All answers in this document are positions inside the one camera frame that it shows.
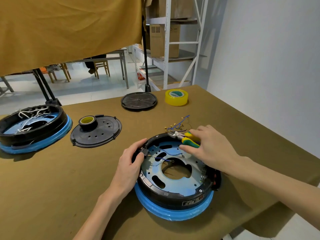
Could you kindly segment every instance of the person's right hand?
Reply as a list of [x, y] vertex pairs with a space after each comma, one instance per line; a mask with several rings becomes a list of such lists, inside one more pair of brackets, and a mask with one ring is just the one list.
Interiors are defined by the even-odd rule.
[[211, 168], [229, 174], [232, 174], [230, 170], [234, 166], [241, 165], [244, 157], [239, 156], [227, 138], [211, 125], [190, 129], [190, 133], [201, 139], [201, 145], [199, 148], [180, 145], [179, 148], [186, 153], [194, 155]]

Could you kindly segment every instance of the person's left hand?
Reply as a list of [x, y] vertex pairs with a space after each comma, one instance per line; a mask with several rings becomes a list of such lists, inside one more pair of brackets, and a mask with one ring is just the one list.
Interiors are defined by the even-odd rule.
[[129, 148], [123, 151], [119, 159], [117, 170], [114, 174], [109, 190], [117, 192], [121, 200], [133, 189], [140, 172], [140, 166], [143, 162], [144, 155], [139, 153], [136, 160], [132, 163], [131, 159], [134, 152], [141, 148], [147, 141], [146, 138], [133, 143]]

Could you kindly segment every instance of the roll of yellow packing tape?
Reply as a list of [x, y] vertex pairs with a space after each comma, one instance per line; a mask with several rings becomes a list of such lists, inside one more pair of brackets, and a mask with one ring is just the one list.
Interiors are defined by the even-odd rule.
[[188, 93], [181, 89], [170, 89], [165, 93], [165, 102], [173, 106], [185, 105], [188, 102]]

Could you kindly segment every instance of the brown table surface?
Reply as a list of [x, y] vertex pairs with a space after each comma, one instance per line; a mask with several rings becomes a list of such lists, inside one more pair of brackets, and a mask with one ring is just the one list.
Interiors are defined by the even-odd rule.
[[[96, 148], [72, 146], [70, 133], [37, 153], [0, 153], [0, 239], [72, 239], [109, 186], [123, 150], [134, 141], [164, 132], [165, 126], [190, 115], [186, 128], [212, 125], [238, 154], [298, 180], [318, 184], [320, 160], [198, 86], [184, 87], [185, 106], [165, 103], [165, 91], [154, 92], [158, 105], [130, 112], [120, 97], [63, 106], [75, 127], [85, 115], [116, 116], [119, 136]], [[111, 218], [103, 239], [221, 239], [234, 228], [263, 215], [276, 199], [233, 177], [199, 216], [170, 222], [148, 213], [134, 191]]]

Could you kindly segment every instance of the cardboard box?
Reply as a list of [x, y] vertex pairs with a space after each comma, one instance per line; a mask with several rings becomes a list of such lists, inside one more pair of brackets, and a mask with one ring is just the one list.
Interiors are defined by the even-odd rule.
[[[179, 42], [180, 40], [180, 25], [170, 25], [170, 42]], [[151, 24], [150, 25], [150, 51], [152, 57], [165, 56], [165, 25]], [[179, 56], [179, 45], [169, 45], [169, 58], [177, 58]]]
[[[141, 44], [138, 44], [138, 47], [143, 50], [143, 40], [141, 40]], [[150, 49], [150, 26], [146, 25], [146, 49]]]
[[[193, 15], [193, 0], [171, 0], [171, 19], [187, 19]], [[166, 0], [152, 0], [146, 7], [146, 17], [160, 18], [166, 16]]]

